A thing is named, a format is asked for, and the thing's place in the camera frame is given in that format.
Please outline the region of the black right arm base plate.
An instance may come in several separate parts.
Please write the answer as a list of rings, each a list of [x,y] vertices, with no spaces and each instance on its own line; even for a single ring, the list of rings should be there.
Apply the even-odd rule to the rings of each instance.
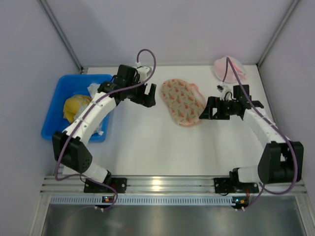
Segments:
[[[221,195],[234,193],[258,193],[259,188],[256,183],[241,183],[230,179],[229,177],[214,178],[215,193]]]

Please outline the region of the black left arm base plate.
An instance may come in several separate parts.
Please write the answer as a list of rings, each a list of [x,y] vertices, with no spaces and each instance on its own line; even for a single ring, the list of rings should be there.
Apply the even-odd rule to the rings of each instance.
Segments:
[[[105,184],[115,189],[117,193],[125,193],[127,178],[111,177]],[[113,191],[87,179],[85,180],[84,193],[113,193]]]

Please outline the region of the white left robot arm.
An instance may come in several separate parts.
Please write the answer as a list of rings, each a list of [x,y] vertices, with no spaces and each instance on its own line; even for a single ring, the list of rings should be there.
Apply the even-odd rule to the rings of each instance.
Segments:
[[[125,99],[147,108],[156,104],[156,85],[151,84],[149,93],[145,93],[147,81],[154,71],[155,68],[140,63],[136,67],[120,65],[117,74],[99,86],[79,117],[64,131],[54,133],[52,143],[57,164],[63,164],[76,175],[84,175],[94,182],[108,183],[110,172],[93,161],[87,143],[104,118]]]

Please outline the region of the floral mesh bra laundry bag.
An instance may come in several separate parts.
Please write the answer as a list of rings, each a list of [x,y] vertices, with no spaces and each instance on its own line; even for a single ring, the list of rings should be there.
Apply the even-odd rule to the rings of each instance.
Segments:
[[[161,97],[177,125],[193,126],[201,119],[206,100],[194,83],[182,79],[169,79],[160,87]]]

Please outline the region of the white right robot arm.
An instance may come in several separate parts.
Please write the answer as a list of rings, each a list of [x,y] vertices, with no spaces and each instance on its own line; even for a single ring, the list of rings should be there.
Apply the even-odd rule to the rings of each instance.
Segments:
[[[263,147],[258,165],[231,171],[237,183],[296,183],[302,178],[304,147],[285,136],[267,116],[264,106],[252,100],[249,85],[218,86],[220,97],[210,96],[199,116],[207,120],[229,120],[239,116],[256,135]]]

